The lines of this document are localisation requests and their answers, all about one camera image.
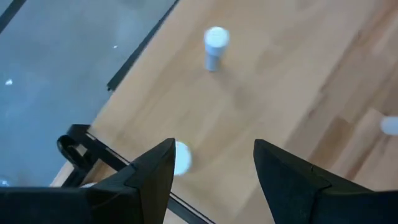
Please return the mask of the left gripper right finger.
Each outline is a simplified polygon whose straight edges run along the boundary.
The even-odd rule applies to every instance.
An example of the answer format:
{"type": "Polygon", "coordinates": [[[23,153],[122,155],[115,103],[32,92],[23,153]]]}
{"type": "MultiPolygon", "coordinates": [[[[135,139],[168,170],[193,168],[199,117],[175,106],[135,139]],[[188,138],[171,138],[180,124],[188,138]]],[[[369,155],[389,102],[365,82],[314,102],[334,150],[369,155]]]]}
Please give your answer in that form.
{"type": "Polygon", "coordinates": [[[254,141],[254,163],[275,224],[342,224],[335,209],[317,204],[335,174],[263,139],[254,141]]]}

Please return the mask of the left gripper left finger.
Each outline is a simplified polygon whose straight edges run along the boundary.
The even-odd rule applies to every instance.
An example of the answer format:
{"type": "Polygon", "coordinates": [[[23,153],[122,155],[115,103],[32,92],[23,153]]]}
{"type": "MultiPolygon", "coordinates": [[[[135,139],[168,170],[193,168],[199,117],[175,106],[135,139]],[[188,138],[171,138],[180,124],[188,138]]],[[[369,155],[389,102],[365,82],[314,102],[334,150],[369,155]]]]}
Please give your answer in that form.
{"type": "Polygon", "coordinates": [[[88,191],[93,224],[162,224],[174,179],[175,139],[168,138],[88,191]]]}

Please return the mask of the white round cap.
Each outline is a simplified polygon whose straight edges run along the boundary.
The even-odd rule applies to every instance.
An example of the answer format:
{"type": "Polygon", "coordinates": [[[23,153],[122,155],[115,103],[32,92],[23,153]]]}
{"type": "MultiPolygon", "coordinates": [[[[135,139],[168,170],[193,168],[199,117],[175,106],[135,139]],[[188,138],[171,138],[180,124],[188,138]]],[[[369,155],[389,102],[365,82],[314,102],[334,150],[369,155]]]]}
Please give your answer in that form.
{"type": "Polygon", "coordinates": [[[192,165],[192,153],[183,142],[175,142],[175,168],[174,175],[184,175],[192,165]]]}

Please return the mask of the clear bottle white cap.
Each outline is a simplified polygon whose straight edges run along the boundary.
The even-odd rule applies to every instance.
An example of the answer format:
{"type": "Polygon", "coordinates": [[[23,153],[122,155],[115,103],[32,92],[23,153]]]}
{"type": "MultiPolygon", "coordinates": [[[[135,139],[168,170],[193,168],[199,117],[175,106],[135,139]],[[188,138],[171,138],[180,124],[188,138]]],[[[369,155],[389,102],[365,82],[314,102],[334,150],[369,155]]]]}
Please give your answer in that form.
{"type": "Polygon", "coordinates": [[[384,134],[398,136],[398,116],[383,117],[380,127],[384,134]]]}

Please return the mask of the narrow bottle brown label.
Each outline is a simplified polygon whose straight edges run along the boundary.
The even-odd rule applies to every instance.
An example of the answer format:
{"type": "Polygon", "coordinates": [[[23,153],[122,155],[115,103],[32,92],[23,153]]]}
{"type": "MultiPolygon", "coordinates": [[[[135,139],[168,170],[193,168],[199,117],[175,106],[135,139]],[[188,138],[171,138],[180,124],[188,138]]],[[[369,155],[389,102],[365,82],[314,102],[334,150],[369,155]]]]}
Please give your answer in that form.
{"type": "Polygon", "coordinates": [[[210,27],[204,34],[205,68],[208,71],[218,70],[221,58],[229,45],[229,31],[223,27],[210,27]]]}

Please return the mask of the wooden shelf black legs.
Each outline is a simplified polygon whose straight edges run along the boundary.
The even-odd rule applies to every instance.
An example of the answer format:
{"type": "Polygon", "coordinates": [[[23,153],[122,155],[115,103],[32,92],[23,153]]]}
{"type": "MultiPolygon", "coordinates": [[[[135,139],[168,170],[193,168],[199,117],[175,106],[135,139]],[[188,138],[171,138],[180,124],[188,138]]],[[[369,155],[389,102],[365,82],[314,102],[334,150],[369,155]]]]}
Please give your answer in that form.
{"type": "Polygon", "coordinates": [[[89,133],[132,160],[165,138],[192,167],[173,193],[217,224],[273,224],[252,156],[265,139],[373,190],[398,189],[391,110],[398,0],[180,0],[89,133]],[[229,31],[217,71],[204,34],[229,31]]]}

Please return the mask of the black clamp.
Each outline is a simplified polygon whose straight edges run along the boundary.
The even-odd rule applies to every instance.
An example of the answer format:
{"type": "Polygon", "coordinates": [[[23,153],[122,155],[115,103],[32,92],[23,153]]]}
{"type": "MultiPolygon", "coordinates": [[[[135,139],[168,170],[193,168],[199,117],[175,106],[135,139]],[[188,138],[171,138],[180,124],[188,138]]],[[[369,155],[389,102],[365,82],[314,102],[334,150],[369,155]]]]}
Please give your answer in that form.
{"type": "Polygon", "coordinates": [[[89,124],[73,124],[57,139],[57,149],[67,163],[54,178],[52,186],[79,187],[93,180],[103,148],[89,129],[89,124]]]}

